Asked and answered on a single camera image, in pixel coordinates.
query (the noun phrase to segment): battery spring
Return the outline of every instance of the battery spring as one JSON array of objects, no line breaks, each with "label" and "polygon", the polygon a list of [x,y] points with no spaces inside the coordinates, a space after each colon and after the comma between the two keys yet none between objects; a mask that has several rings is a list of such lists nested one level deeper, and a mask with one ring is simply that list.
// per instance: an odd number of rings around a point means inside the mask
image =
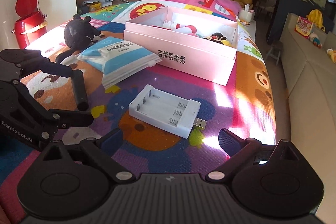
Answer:
[{"label": "battery spring", "polygon": [[177,124],[179,123],[179,121],[176,120],[176,119],[173,119],[173,118],[169,118],[169,123],[172,123],[172,124],[174,124],[174,125],[177,126]]},{"label": "battery spring", "polygon": [[174,115],[177,115],[177,116],[182,116],[183,112],[182,111],[179,111],[179,110],[174,110]]},{"label": "battery spring", "polygon": [[178,104],[179,107],[183,107],[183,108],[186,108],[187,107],[187,104],[184,104],[184,103],[179,103]]}]

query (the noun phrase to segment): pink box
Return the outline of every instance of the pink box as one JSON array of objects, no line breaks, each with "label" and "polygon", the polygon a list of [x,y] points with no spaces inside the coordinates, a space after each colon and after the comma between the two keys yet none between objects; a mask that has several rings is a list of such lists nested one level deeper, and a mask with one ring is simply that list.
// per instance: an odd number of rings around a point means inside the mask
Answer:
[{"label": "pink box", "polygon": [[[203,36],[220,32],[228,47],[162,27],[165,20],[193,25]],[[164,7],[126,22],[124,39],[159,54],[160,65],[226,85],[236,61],[237,23],[225,18],[175,7]]]}]

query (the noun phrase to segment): yellow box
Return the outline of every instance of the yellow box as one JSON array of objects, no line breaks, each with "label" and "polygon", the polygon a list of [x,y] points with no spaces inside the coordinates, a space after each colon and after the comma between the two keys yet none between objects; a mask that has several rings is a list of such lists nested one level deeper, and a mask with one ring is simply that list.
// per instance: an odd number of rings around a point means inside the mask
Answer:
[{"label": "yellow box", "polygon": [[101,3],[88,5],[88,7],[89,7],[89,11],[90,11],[90,12],[93,12],[93,11],[95,11],[95,10],[99,10],[99,9],[101,9]]}]

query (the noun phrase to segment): floor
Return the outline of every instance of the floor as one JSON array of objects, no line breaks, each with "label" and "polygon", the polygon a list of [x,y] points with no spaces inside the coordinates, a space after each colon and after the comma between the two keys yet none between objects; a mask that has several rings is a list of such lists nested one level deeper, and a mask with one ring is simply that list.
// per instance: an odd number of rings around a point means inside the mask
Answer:
[{"label": "floor", "polygon": [[[265,19],[264,15],[261,15],[256,19],[257,27],[255,34],[255,43],[257,44],[260,53],[264,60],[266,54],[270,49],[270,45],[266,42],[266,32],[268,30],[269,19]],[[288,106],[288,92],[286,86],[286,80],[282,63],[275,65],[276,60],[269,57],[265,60],[268,75],[270,77],[270,83],[272,86],[274,109],[276,116],[276,139],[277,142],[281,139],[289,139],[291,136],[290,126],[290,114]]]}]

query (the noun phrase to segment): black stuffed toy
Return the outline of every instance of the black stuffed toy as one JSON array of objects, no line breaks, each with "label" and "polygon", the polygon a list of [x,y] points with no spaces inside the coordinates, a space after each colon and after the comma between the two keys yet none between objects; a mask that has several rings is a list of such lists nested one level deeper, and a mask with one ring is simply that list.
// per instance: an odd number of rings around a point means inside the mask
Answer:
[{"label": "black stuffed toy", "polygon": [[100,31],[90,24],[91,17],[84,19],[80,15],[74,15],[64,29],[65,44],[69,50],[57,55],[56,63],[61,63],[65,58],[69,57],[75,51],[83,51],[93,45],[93,38],[100,35]]}]

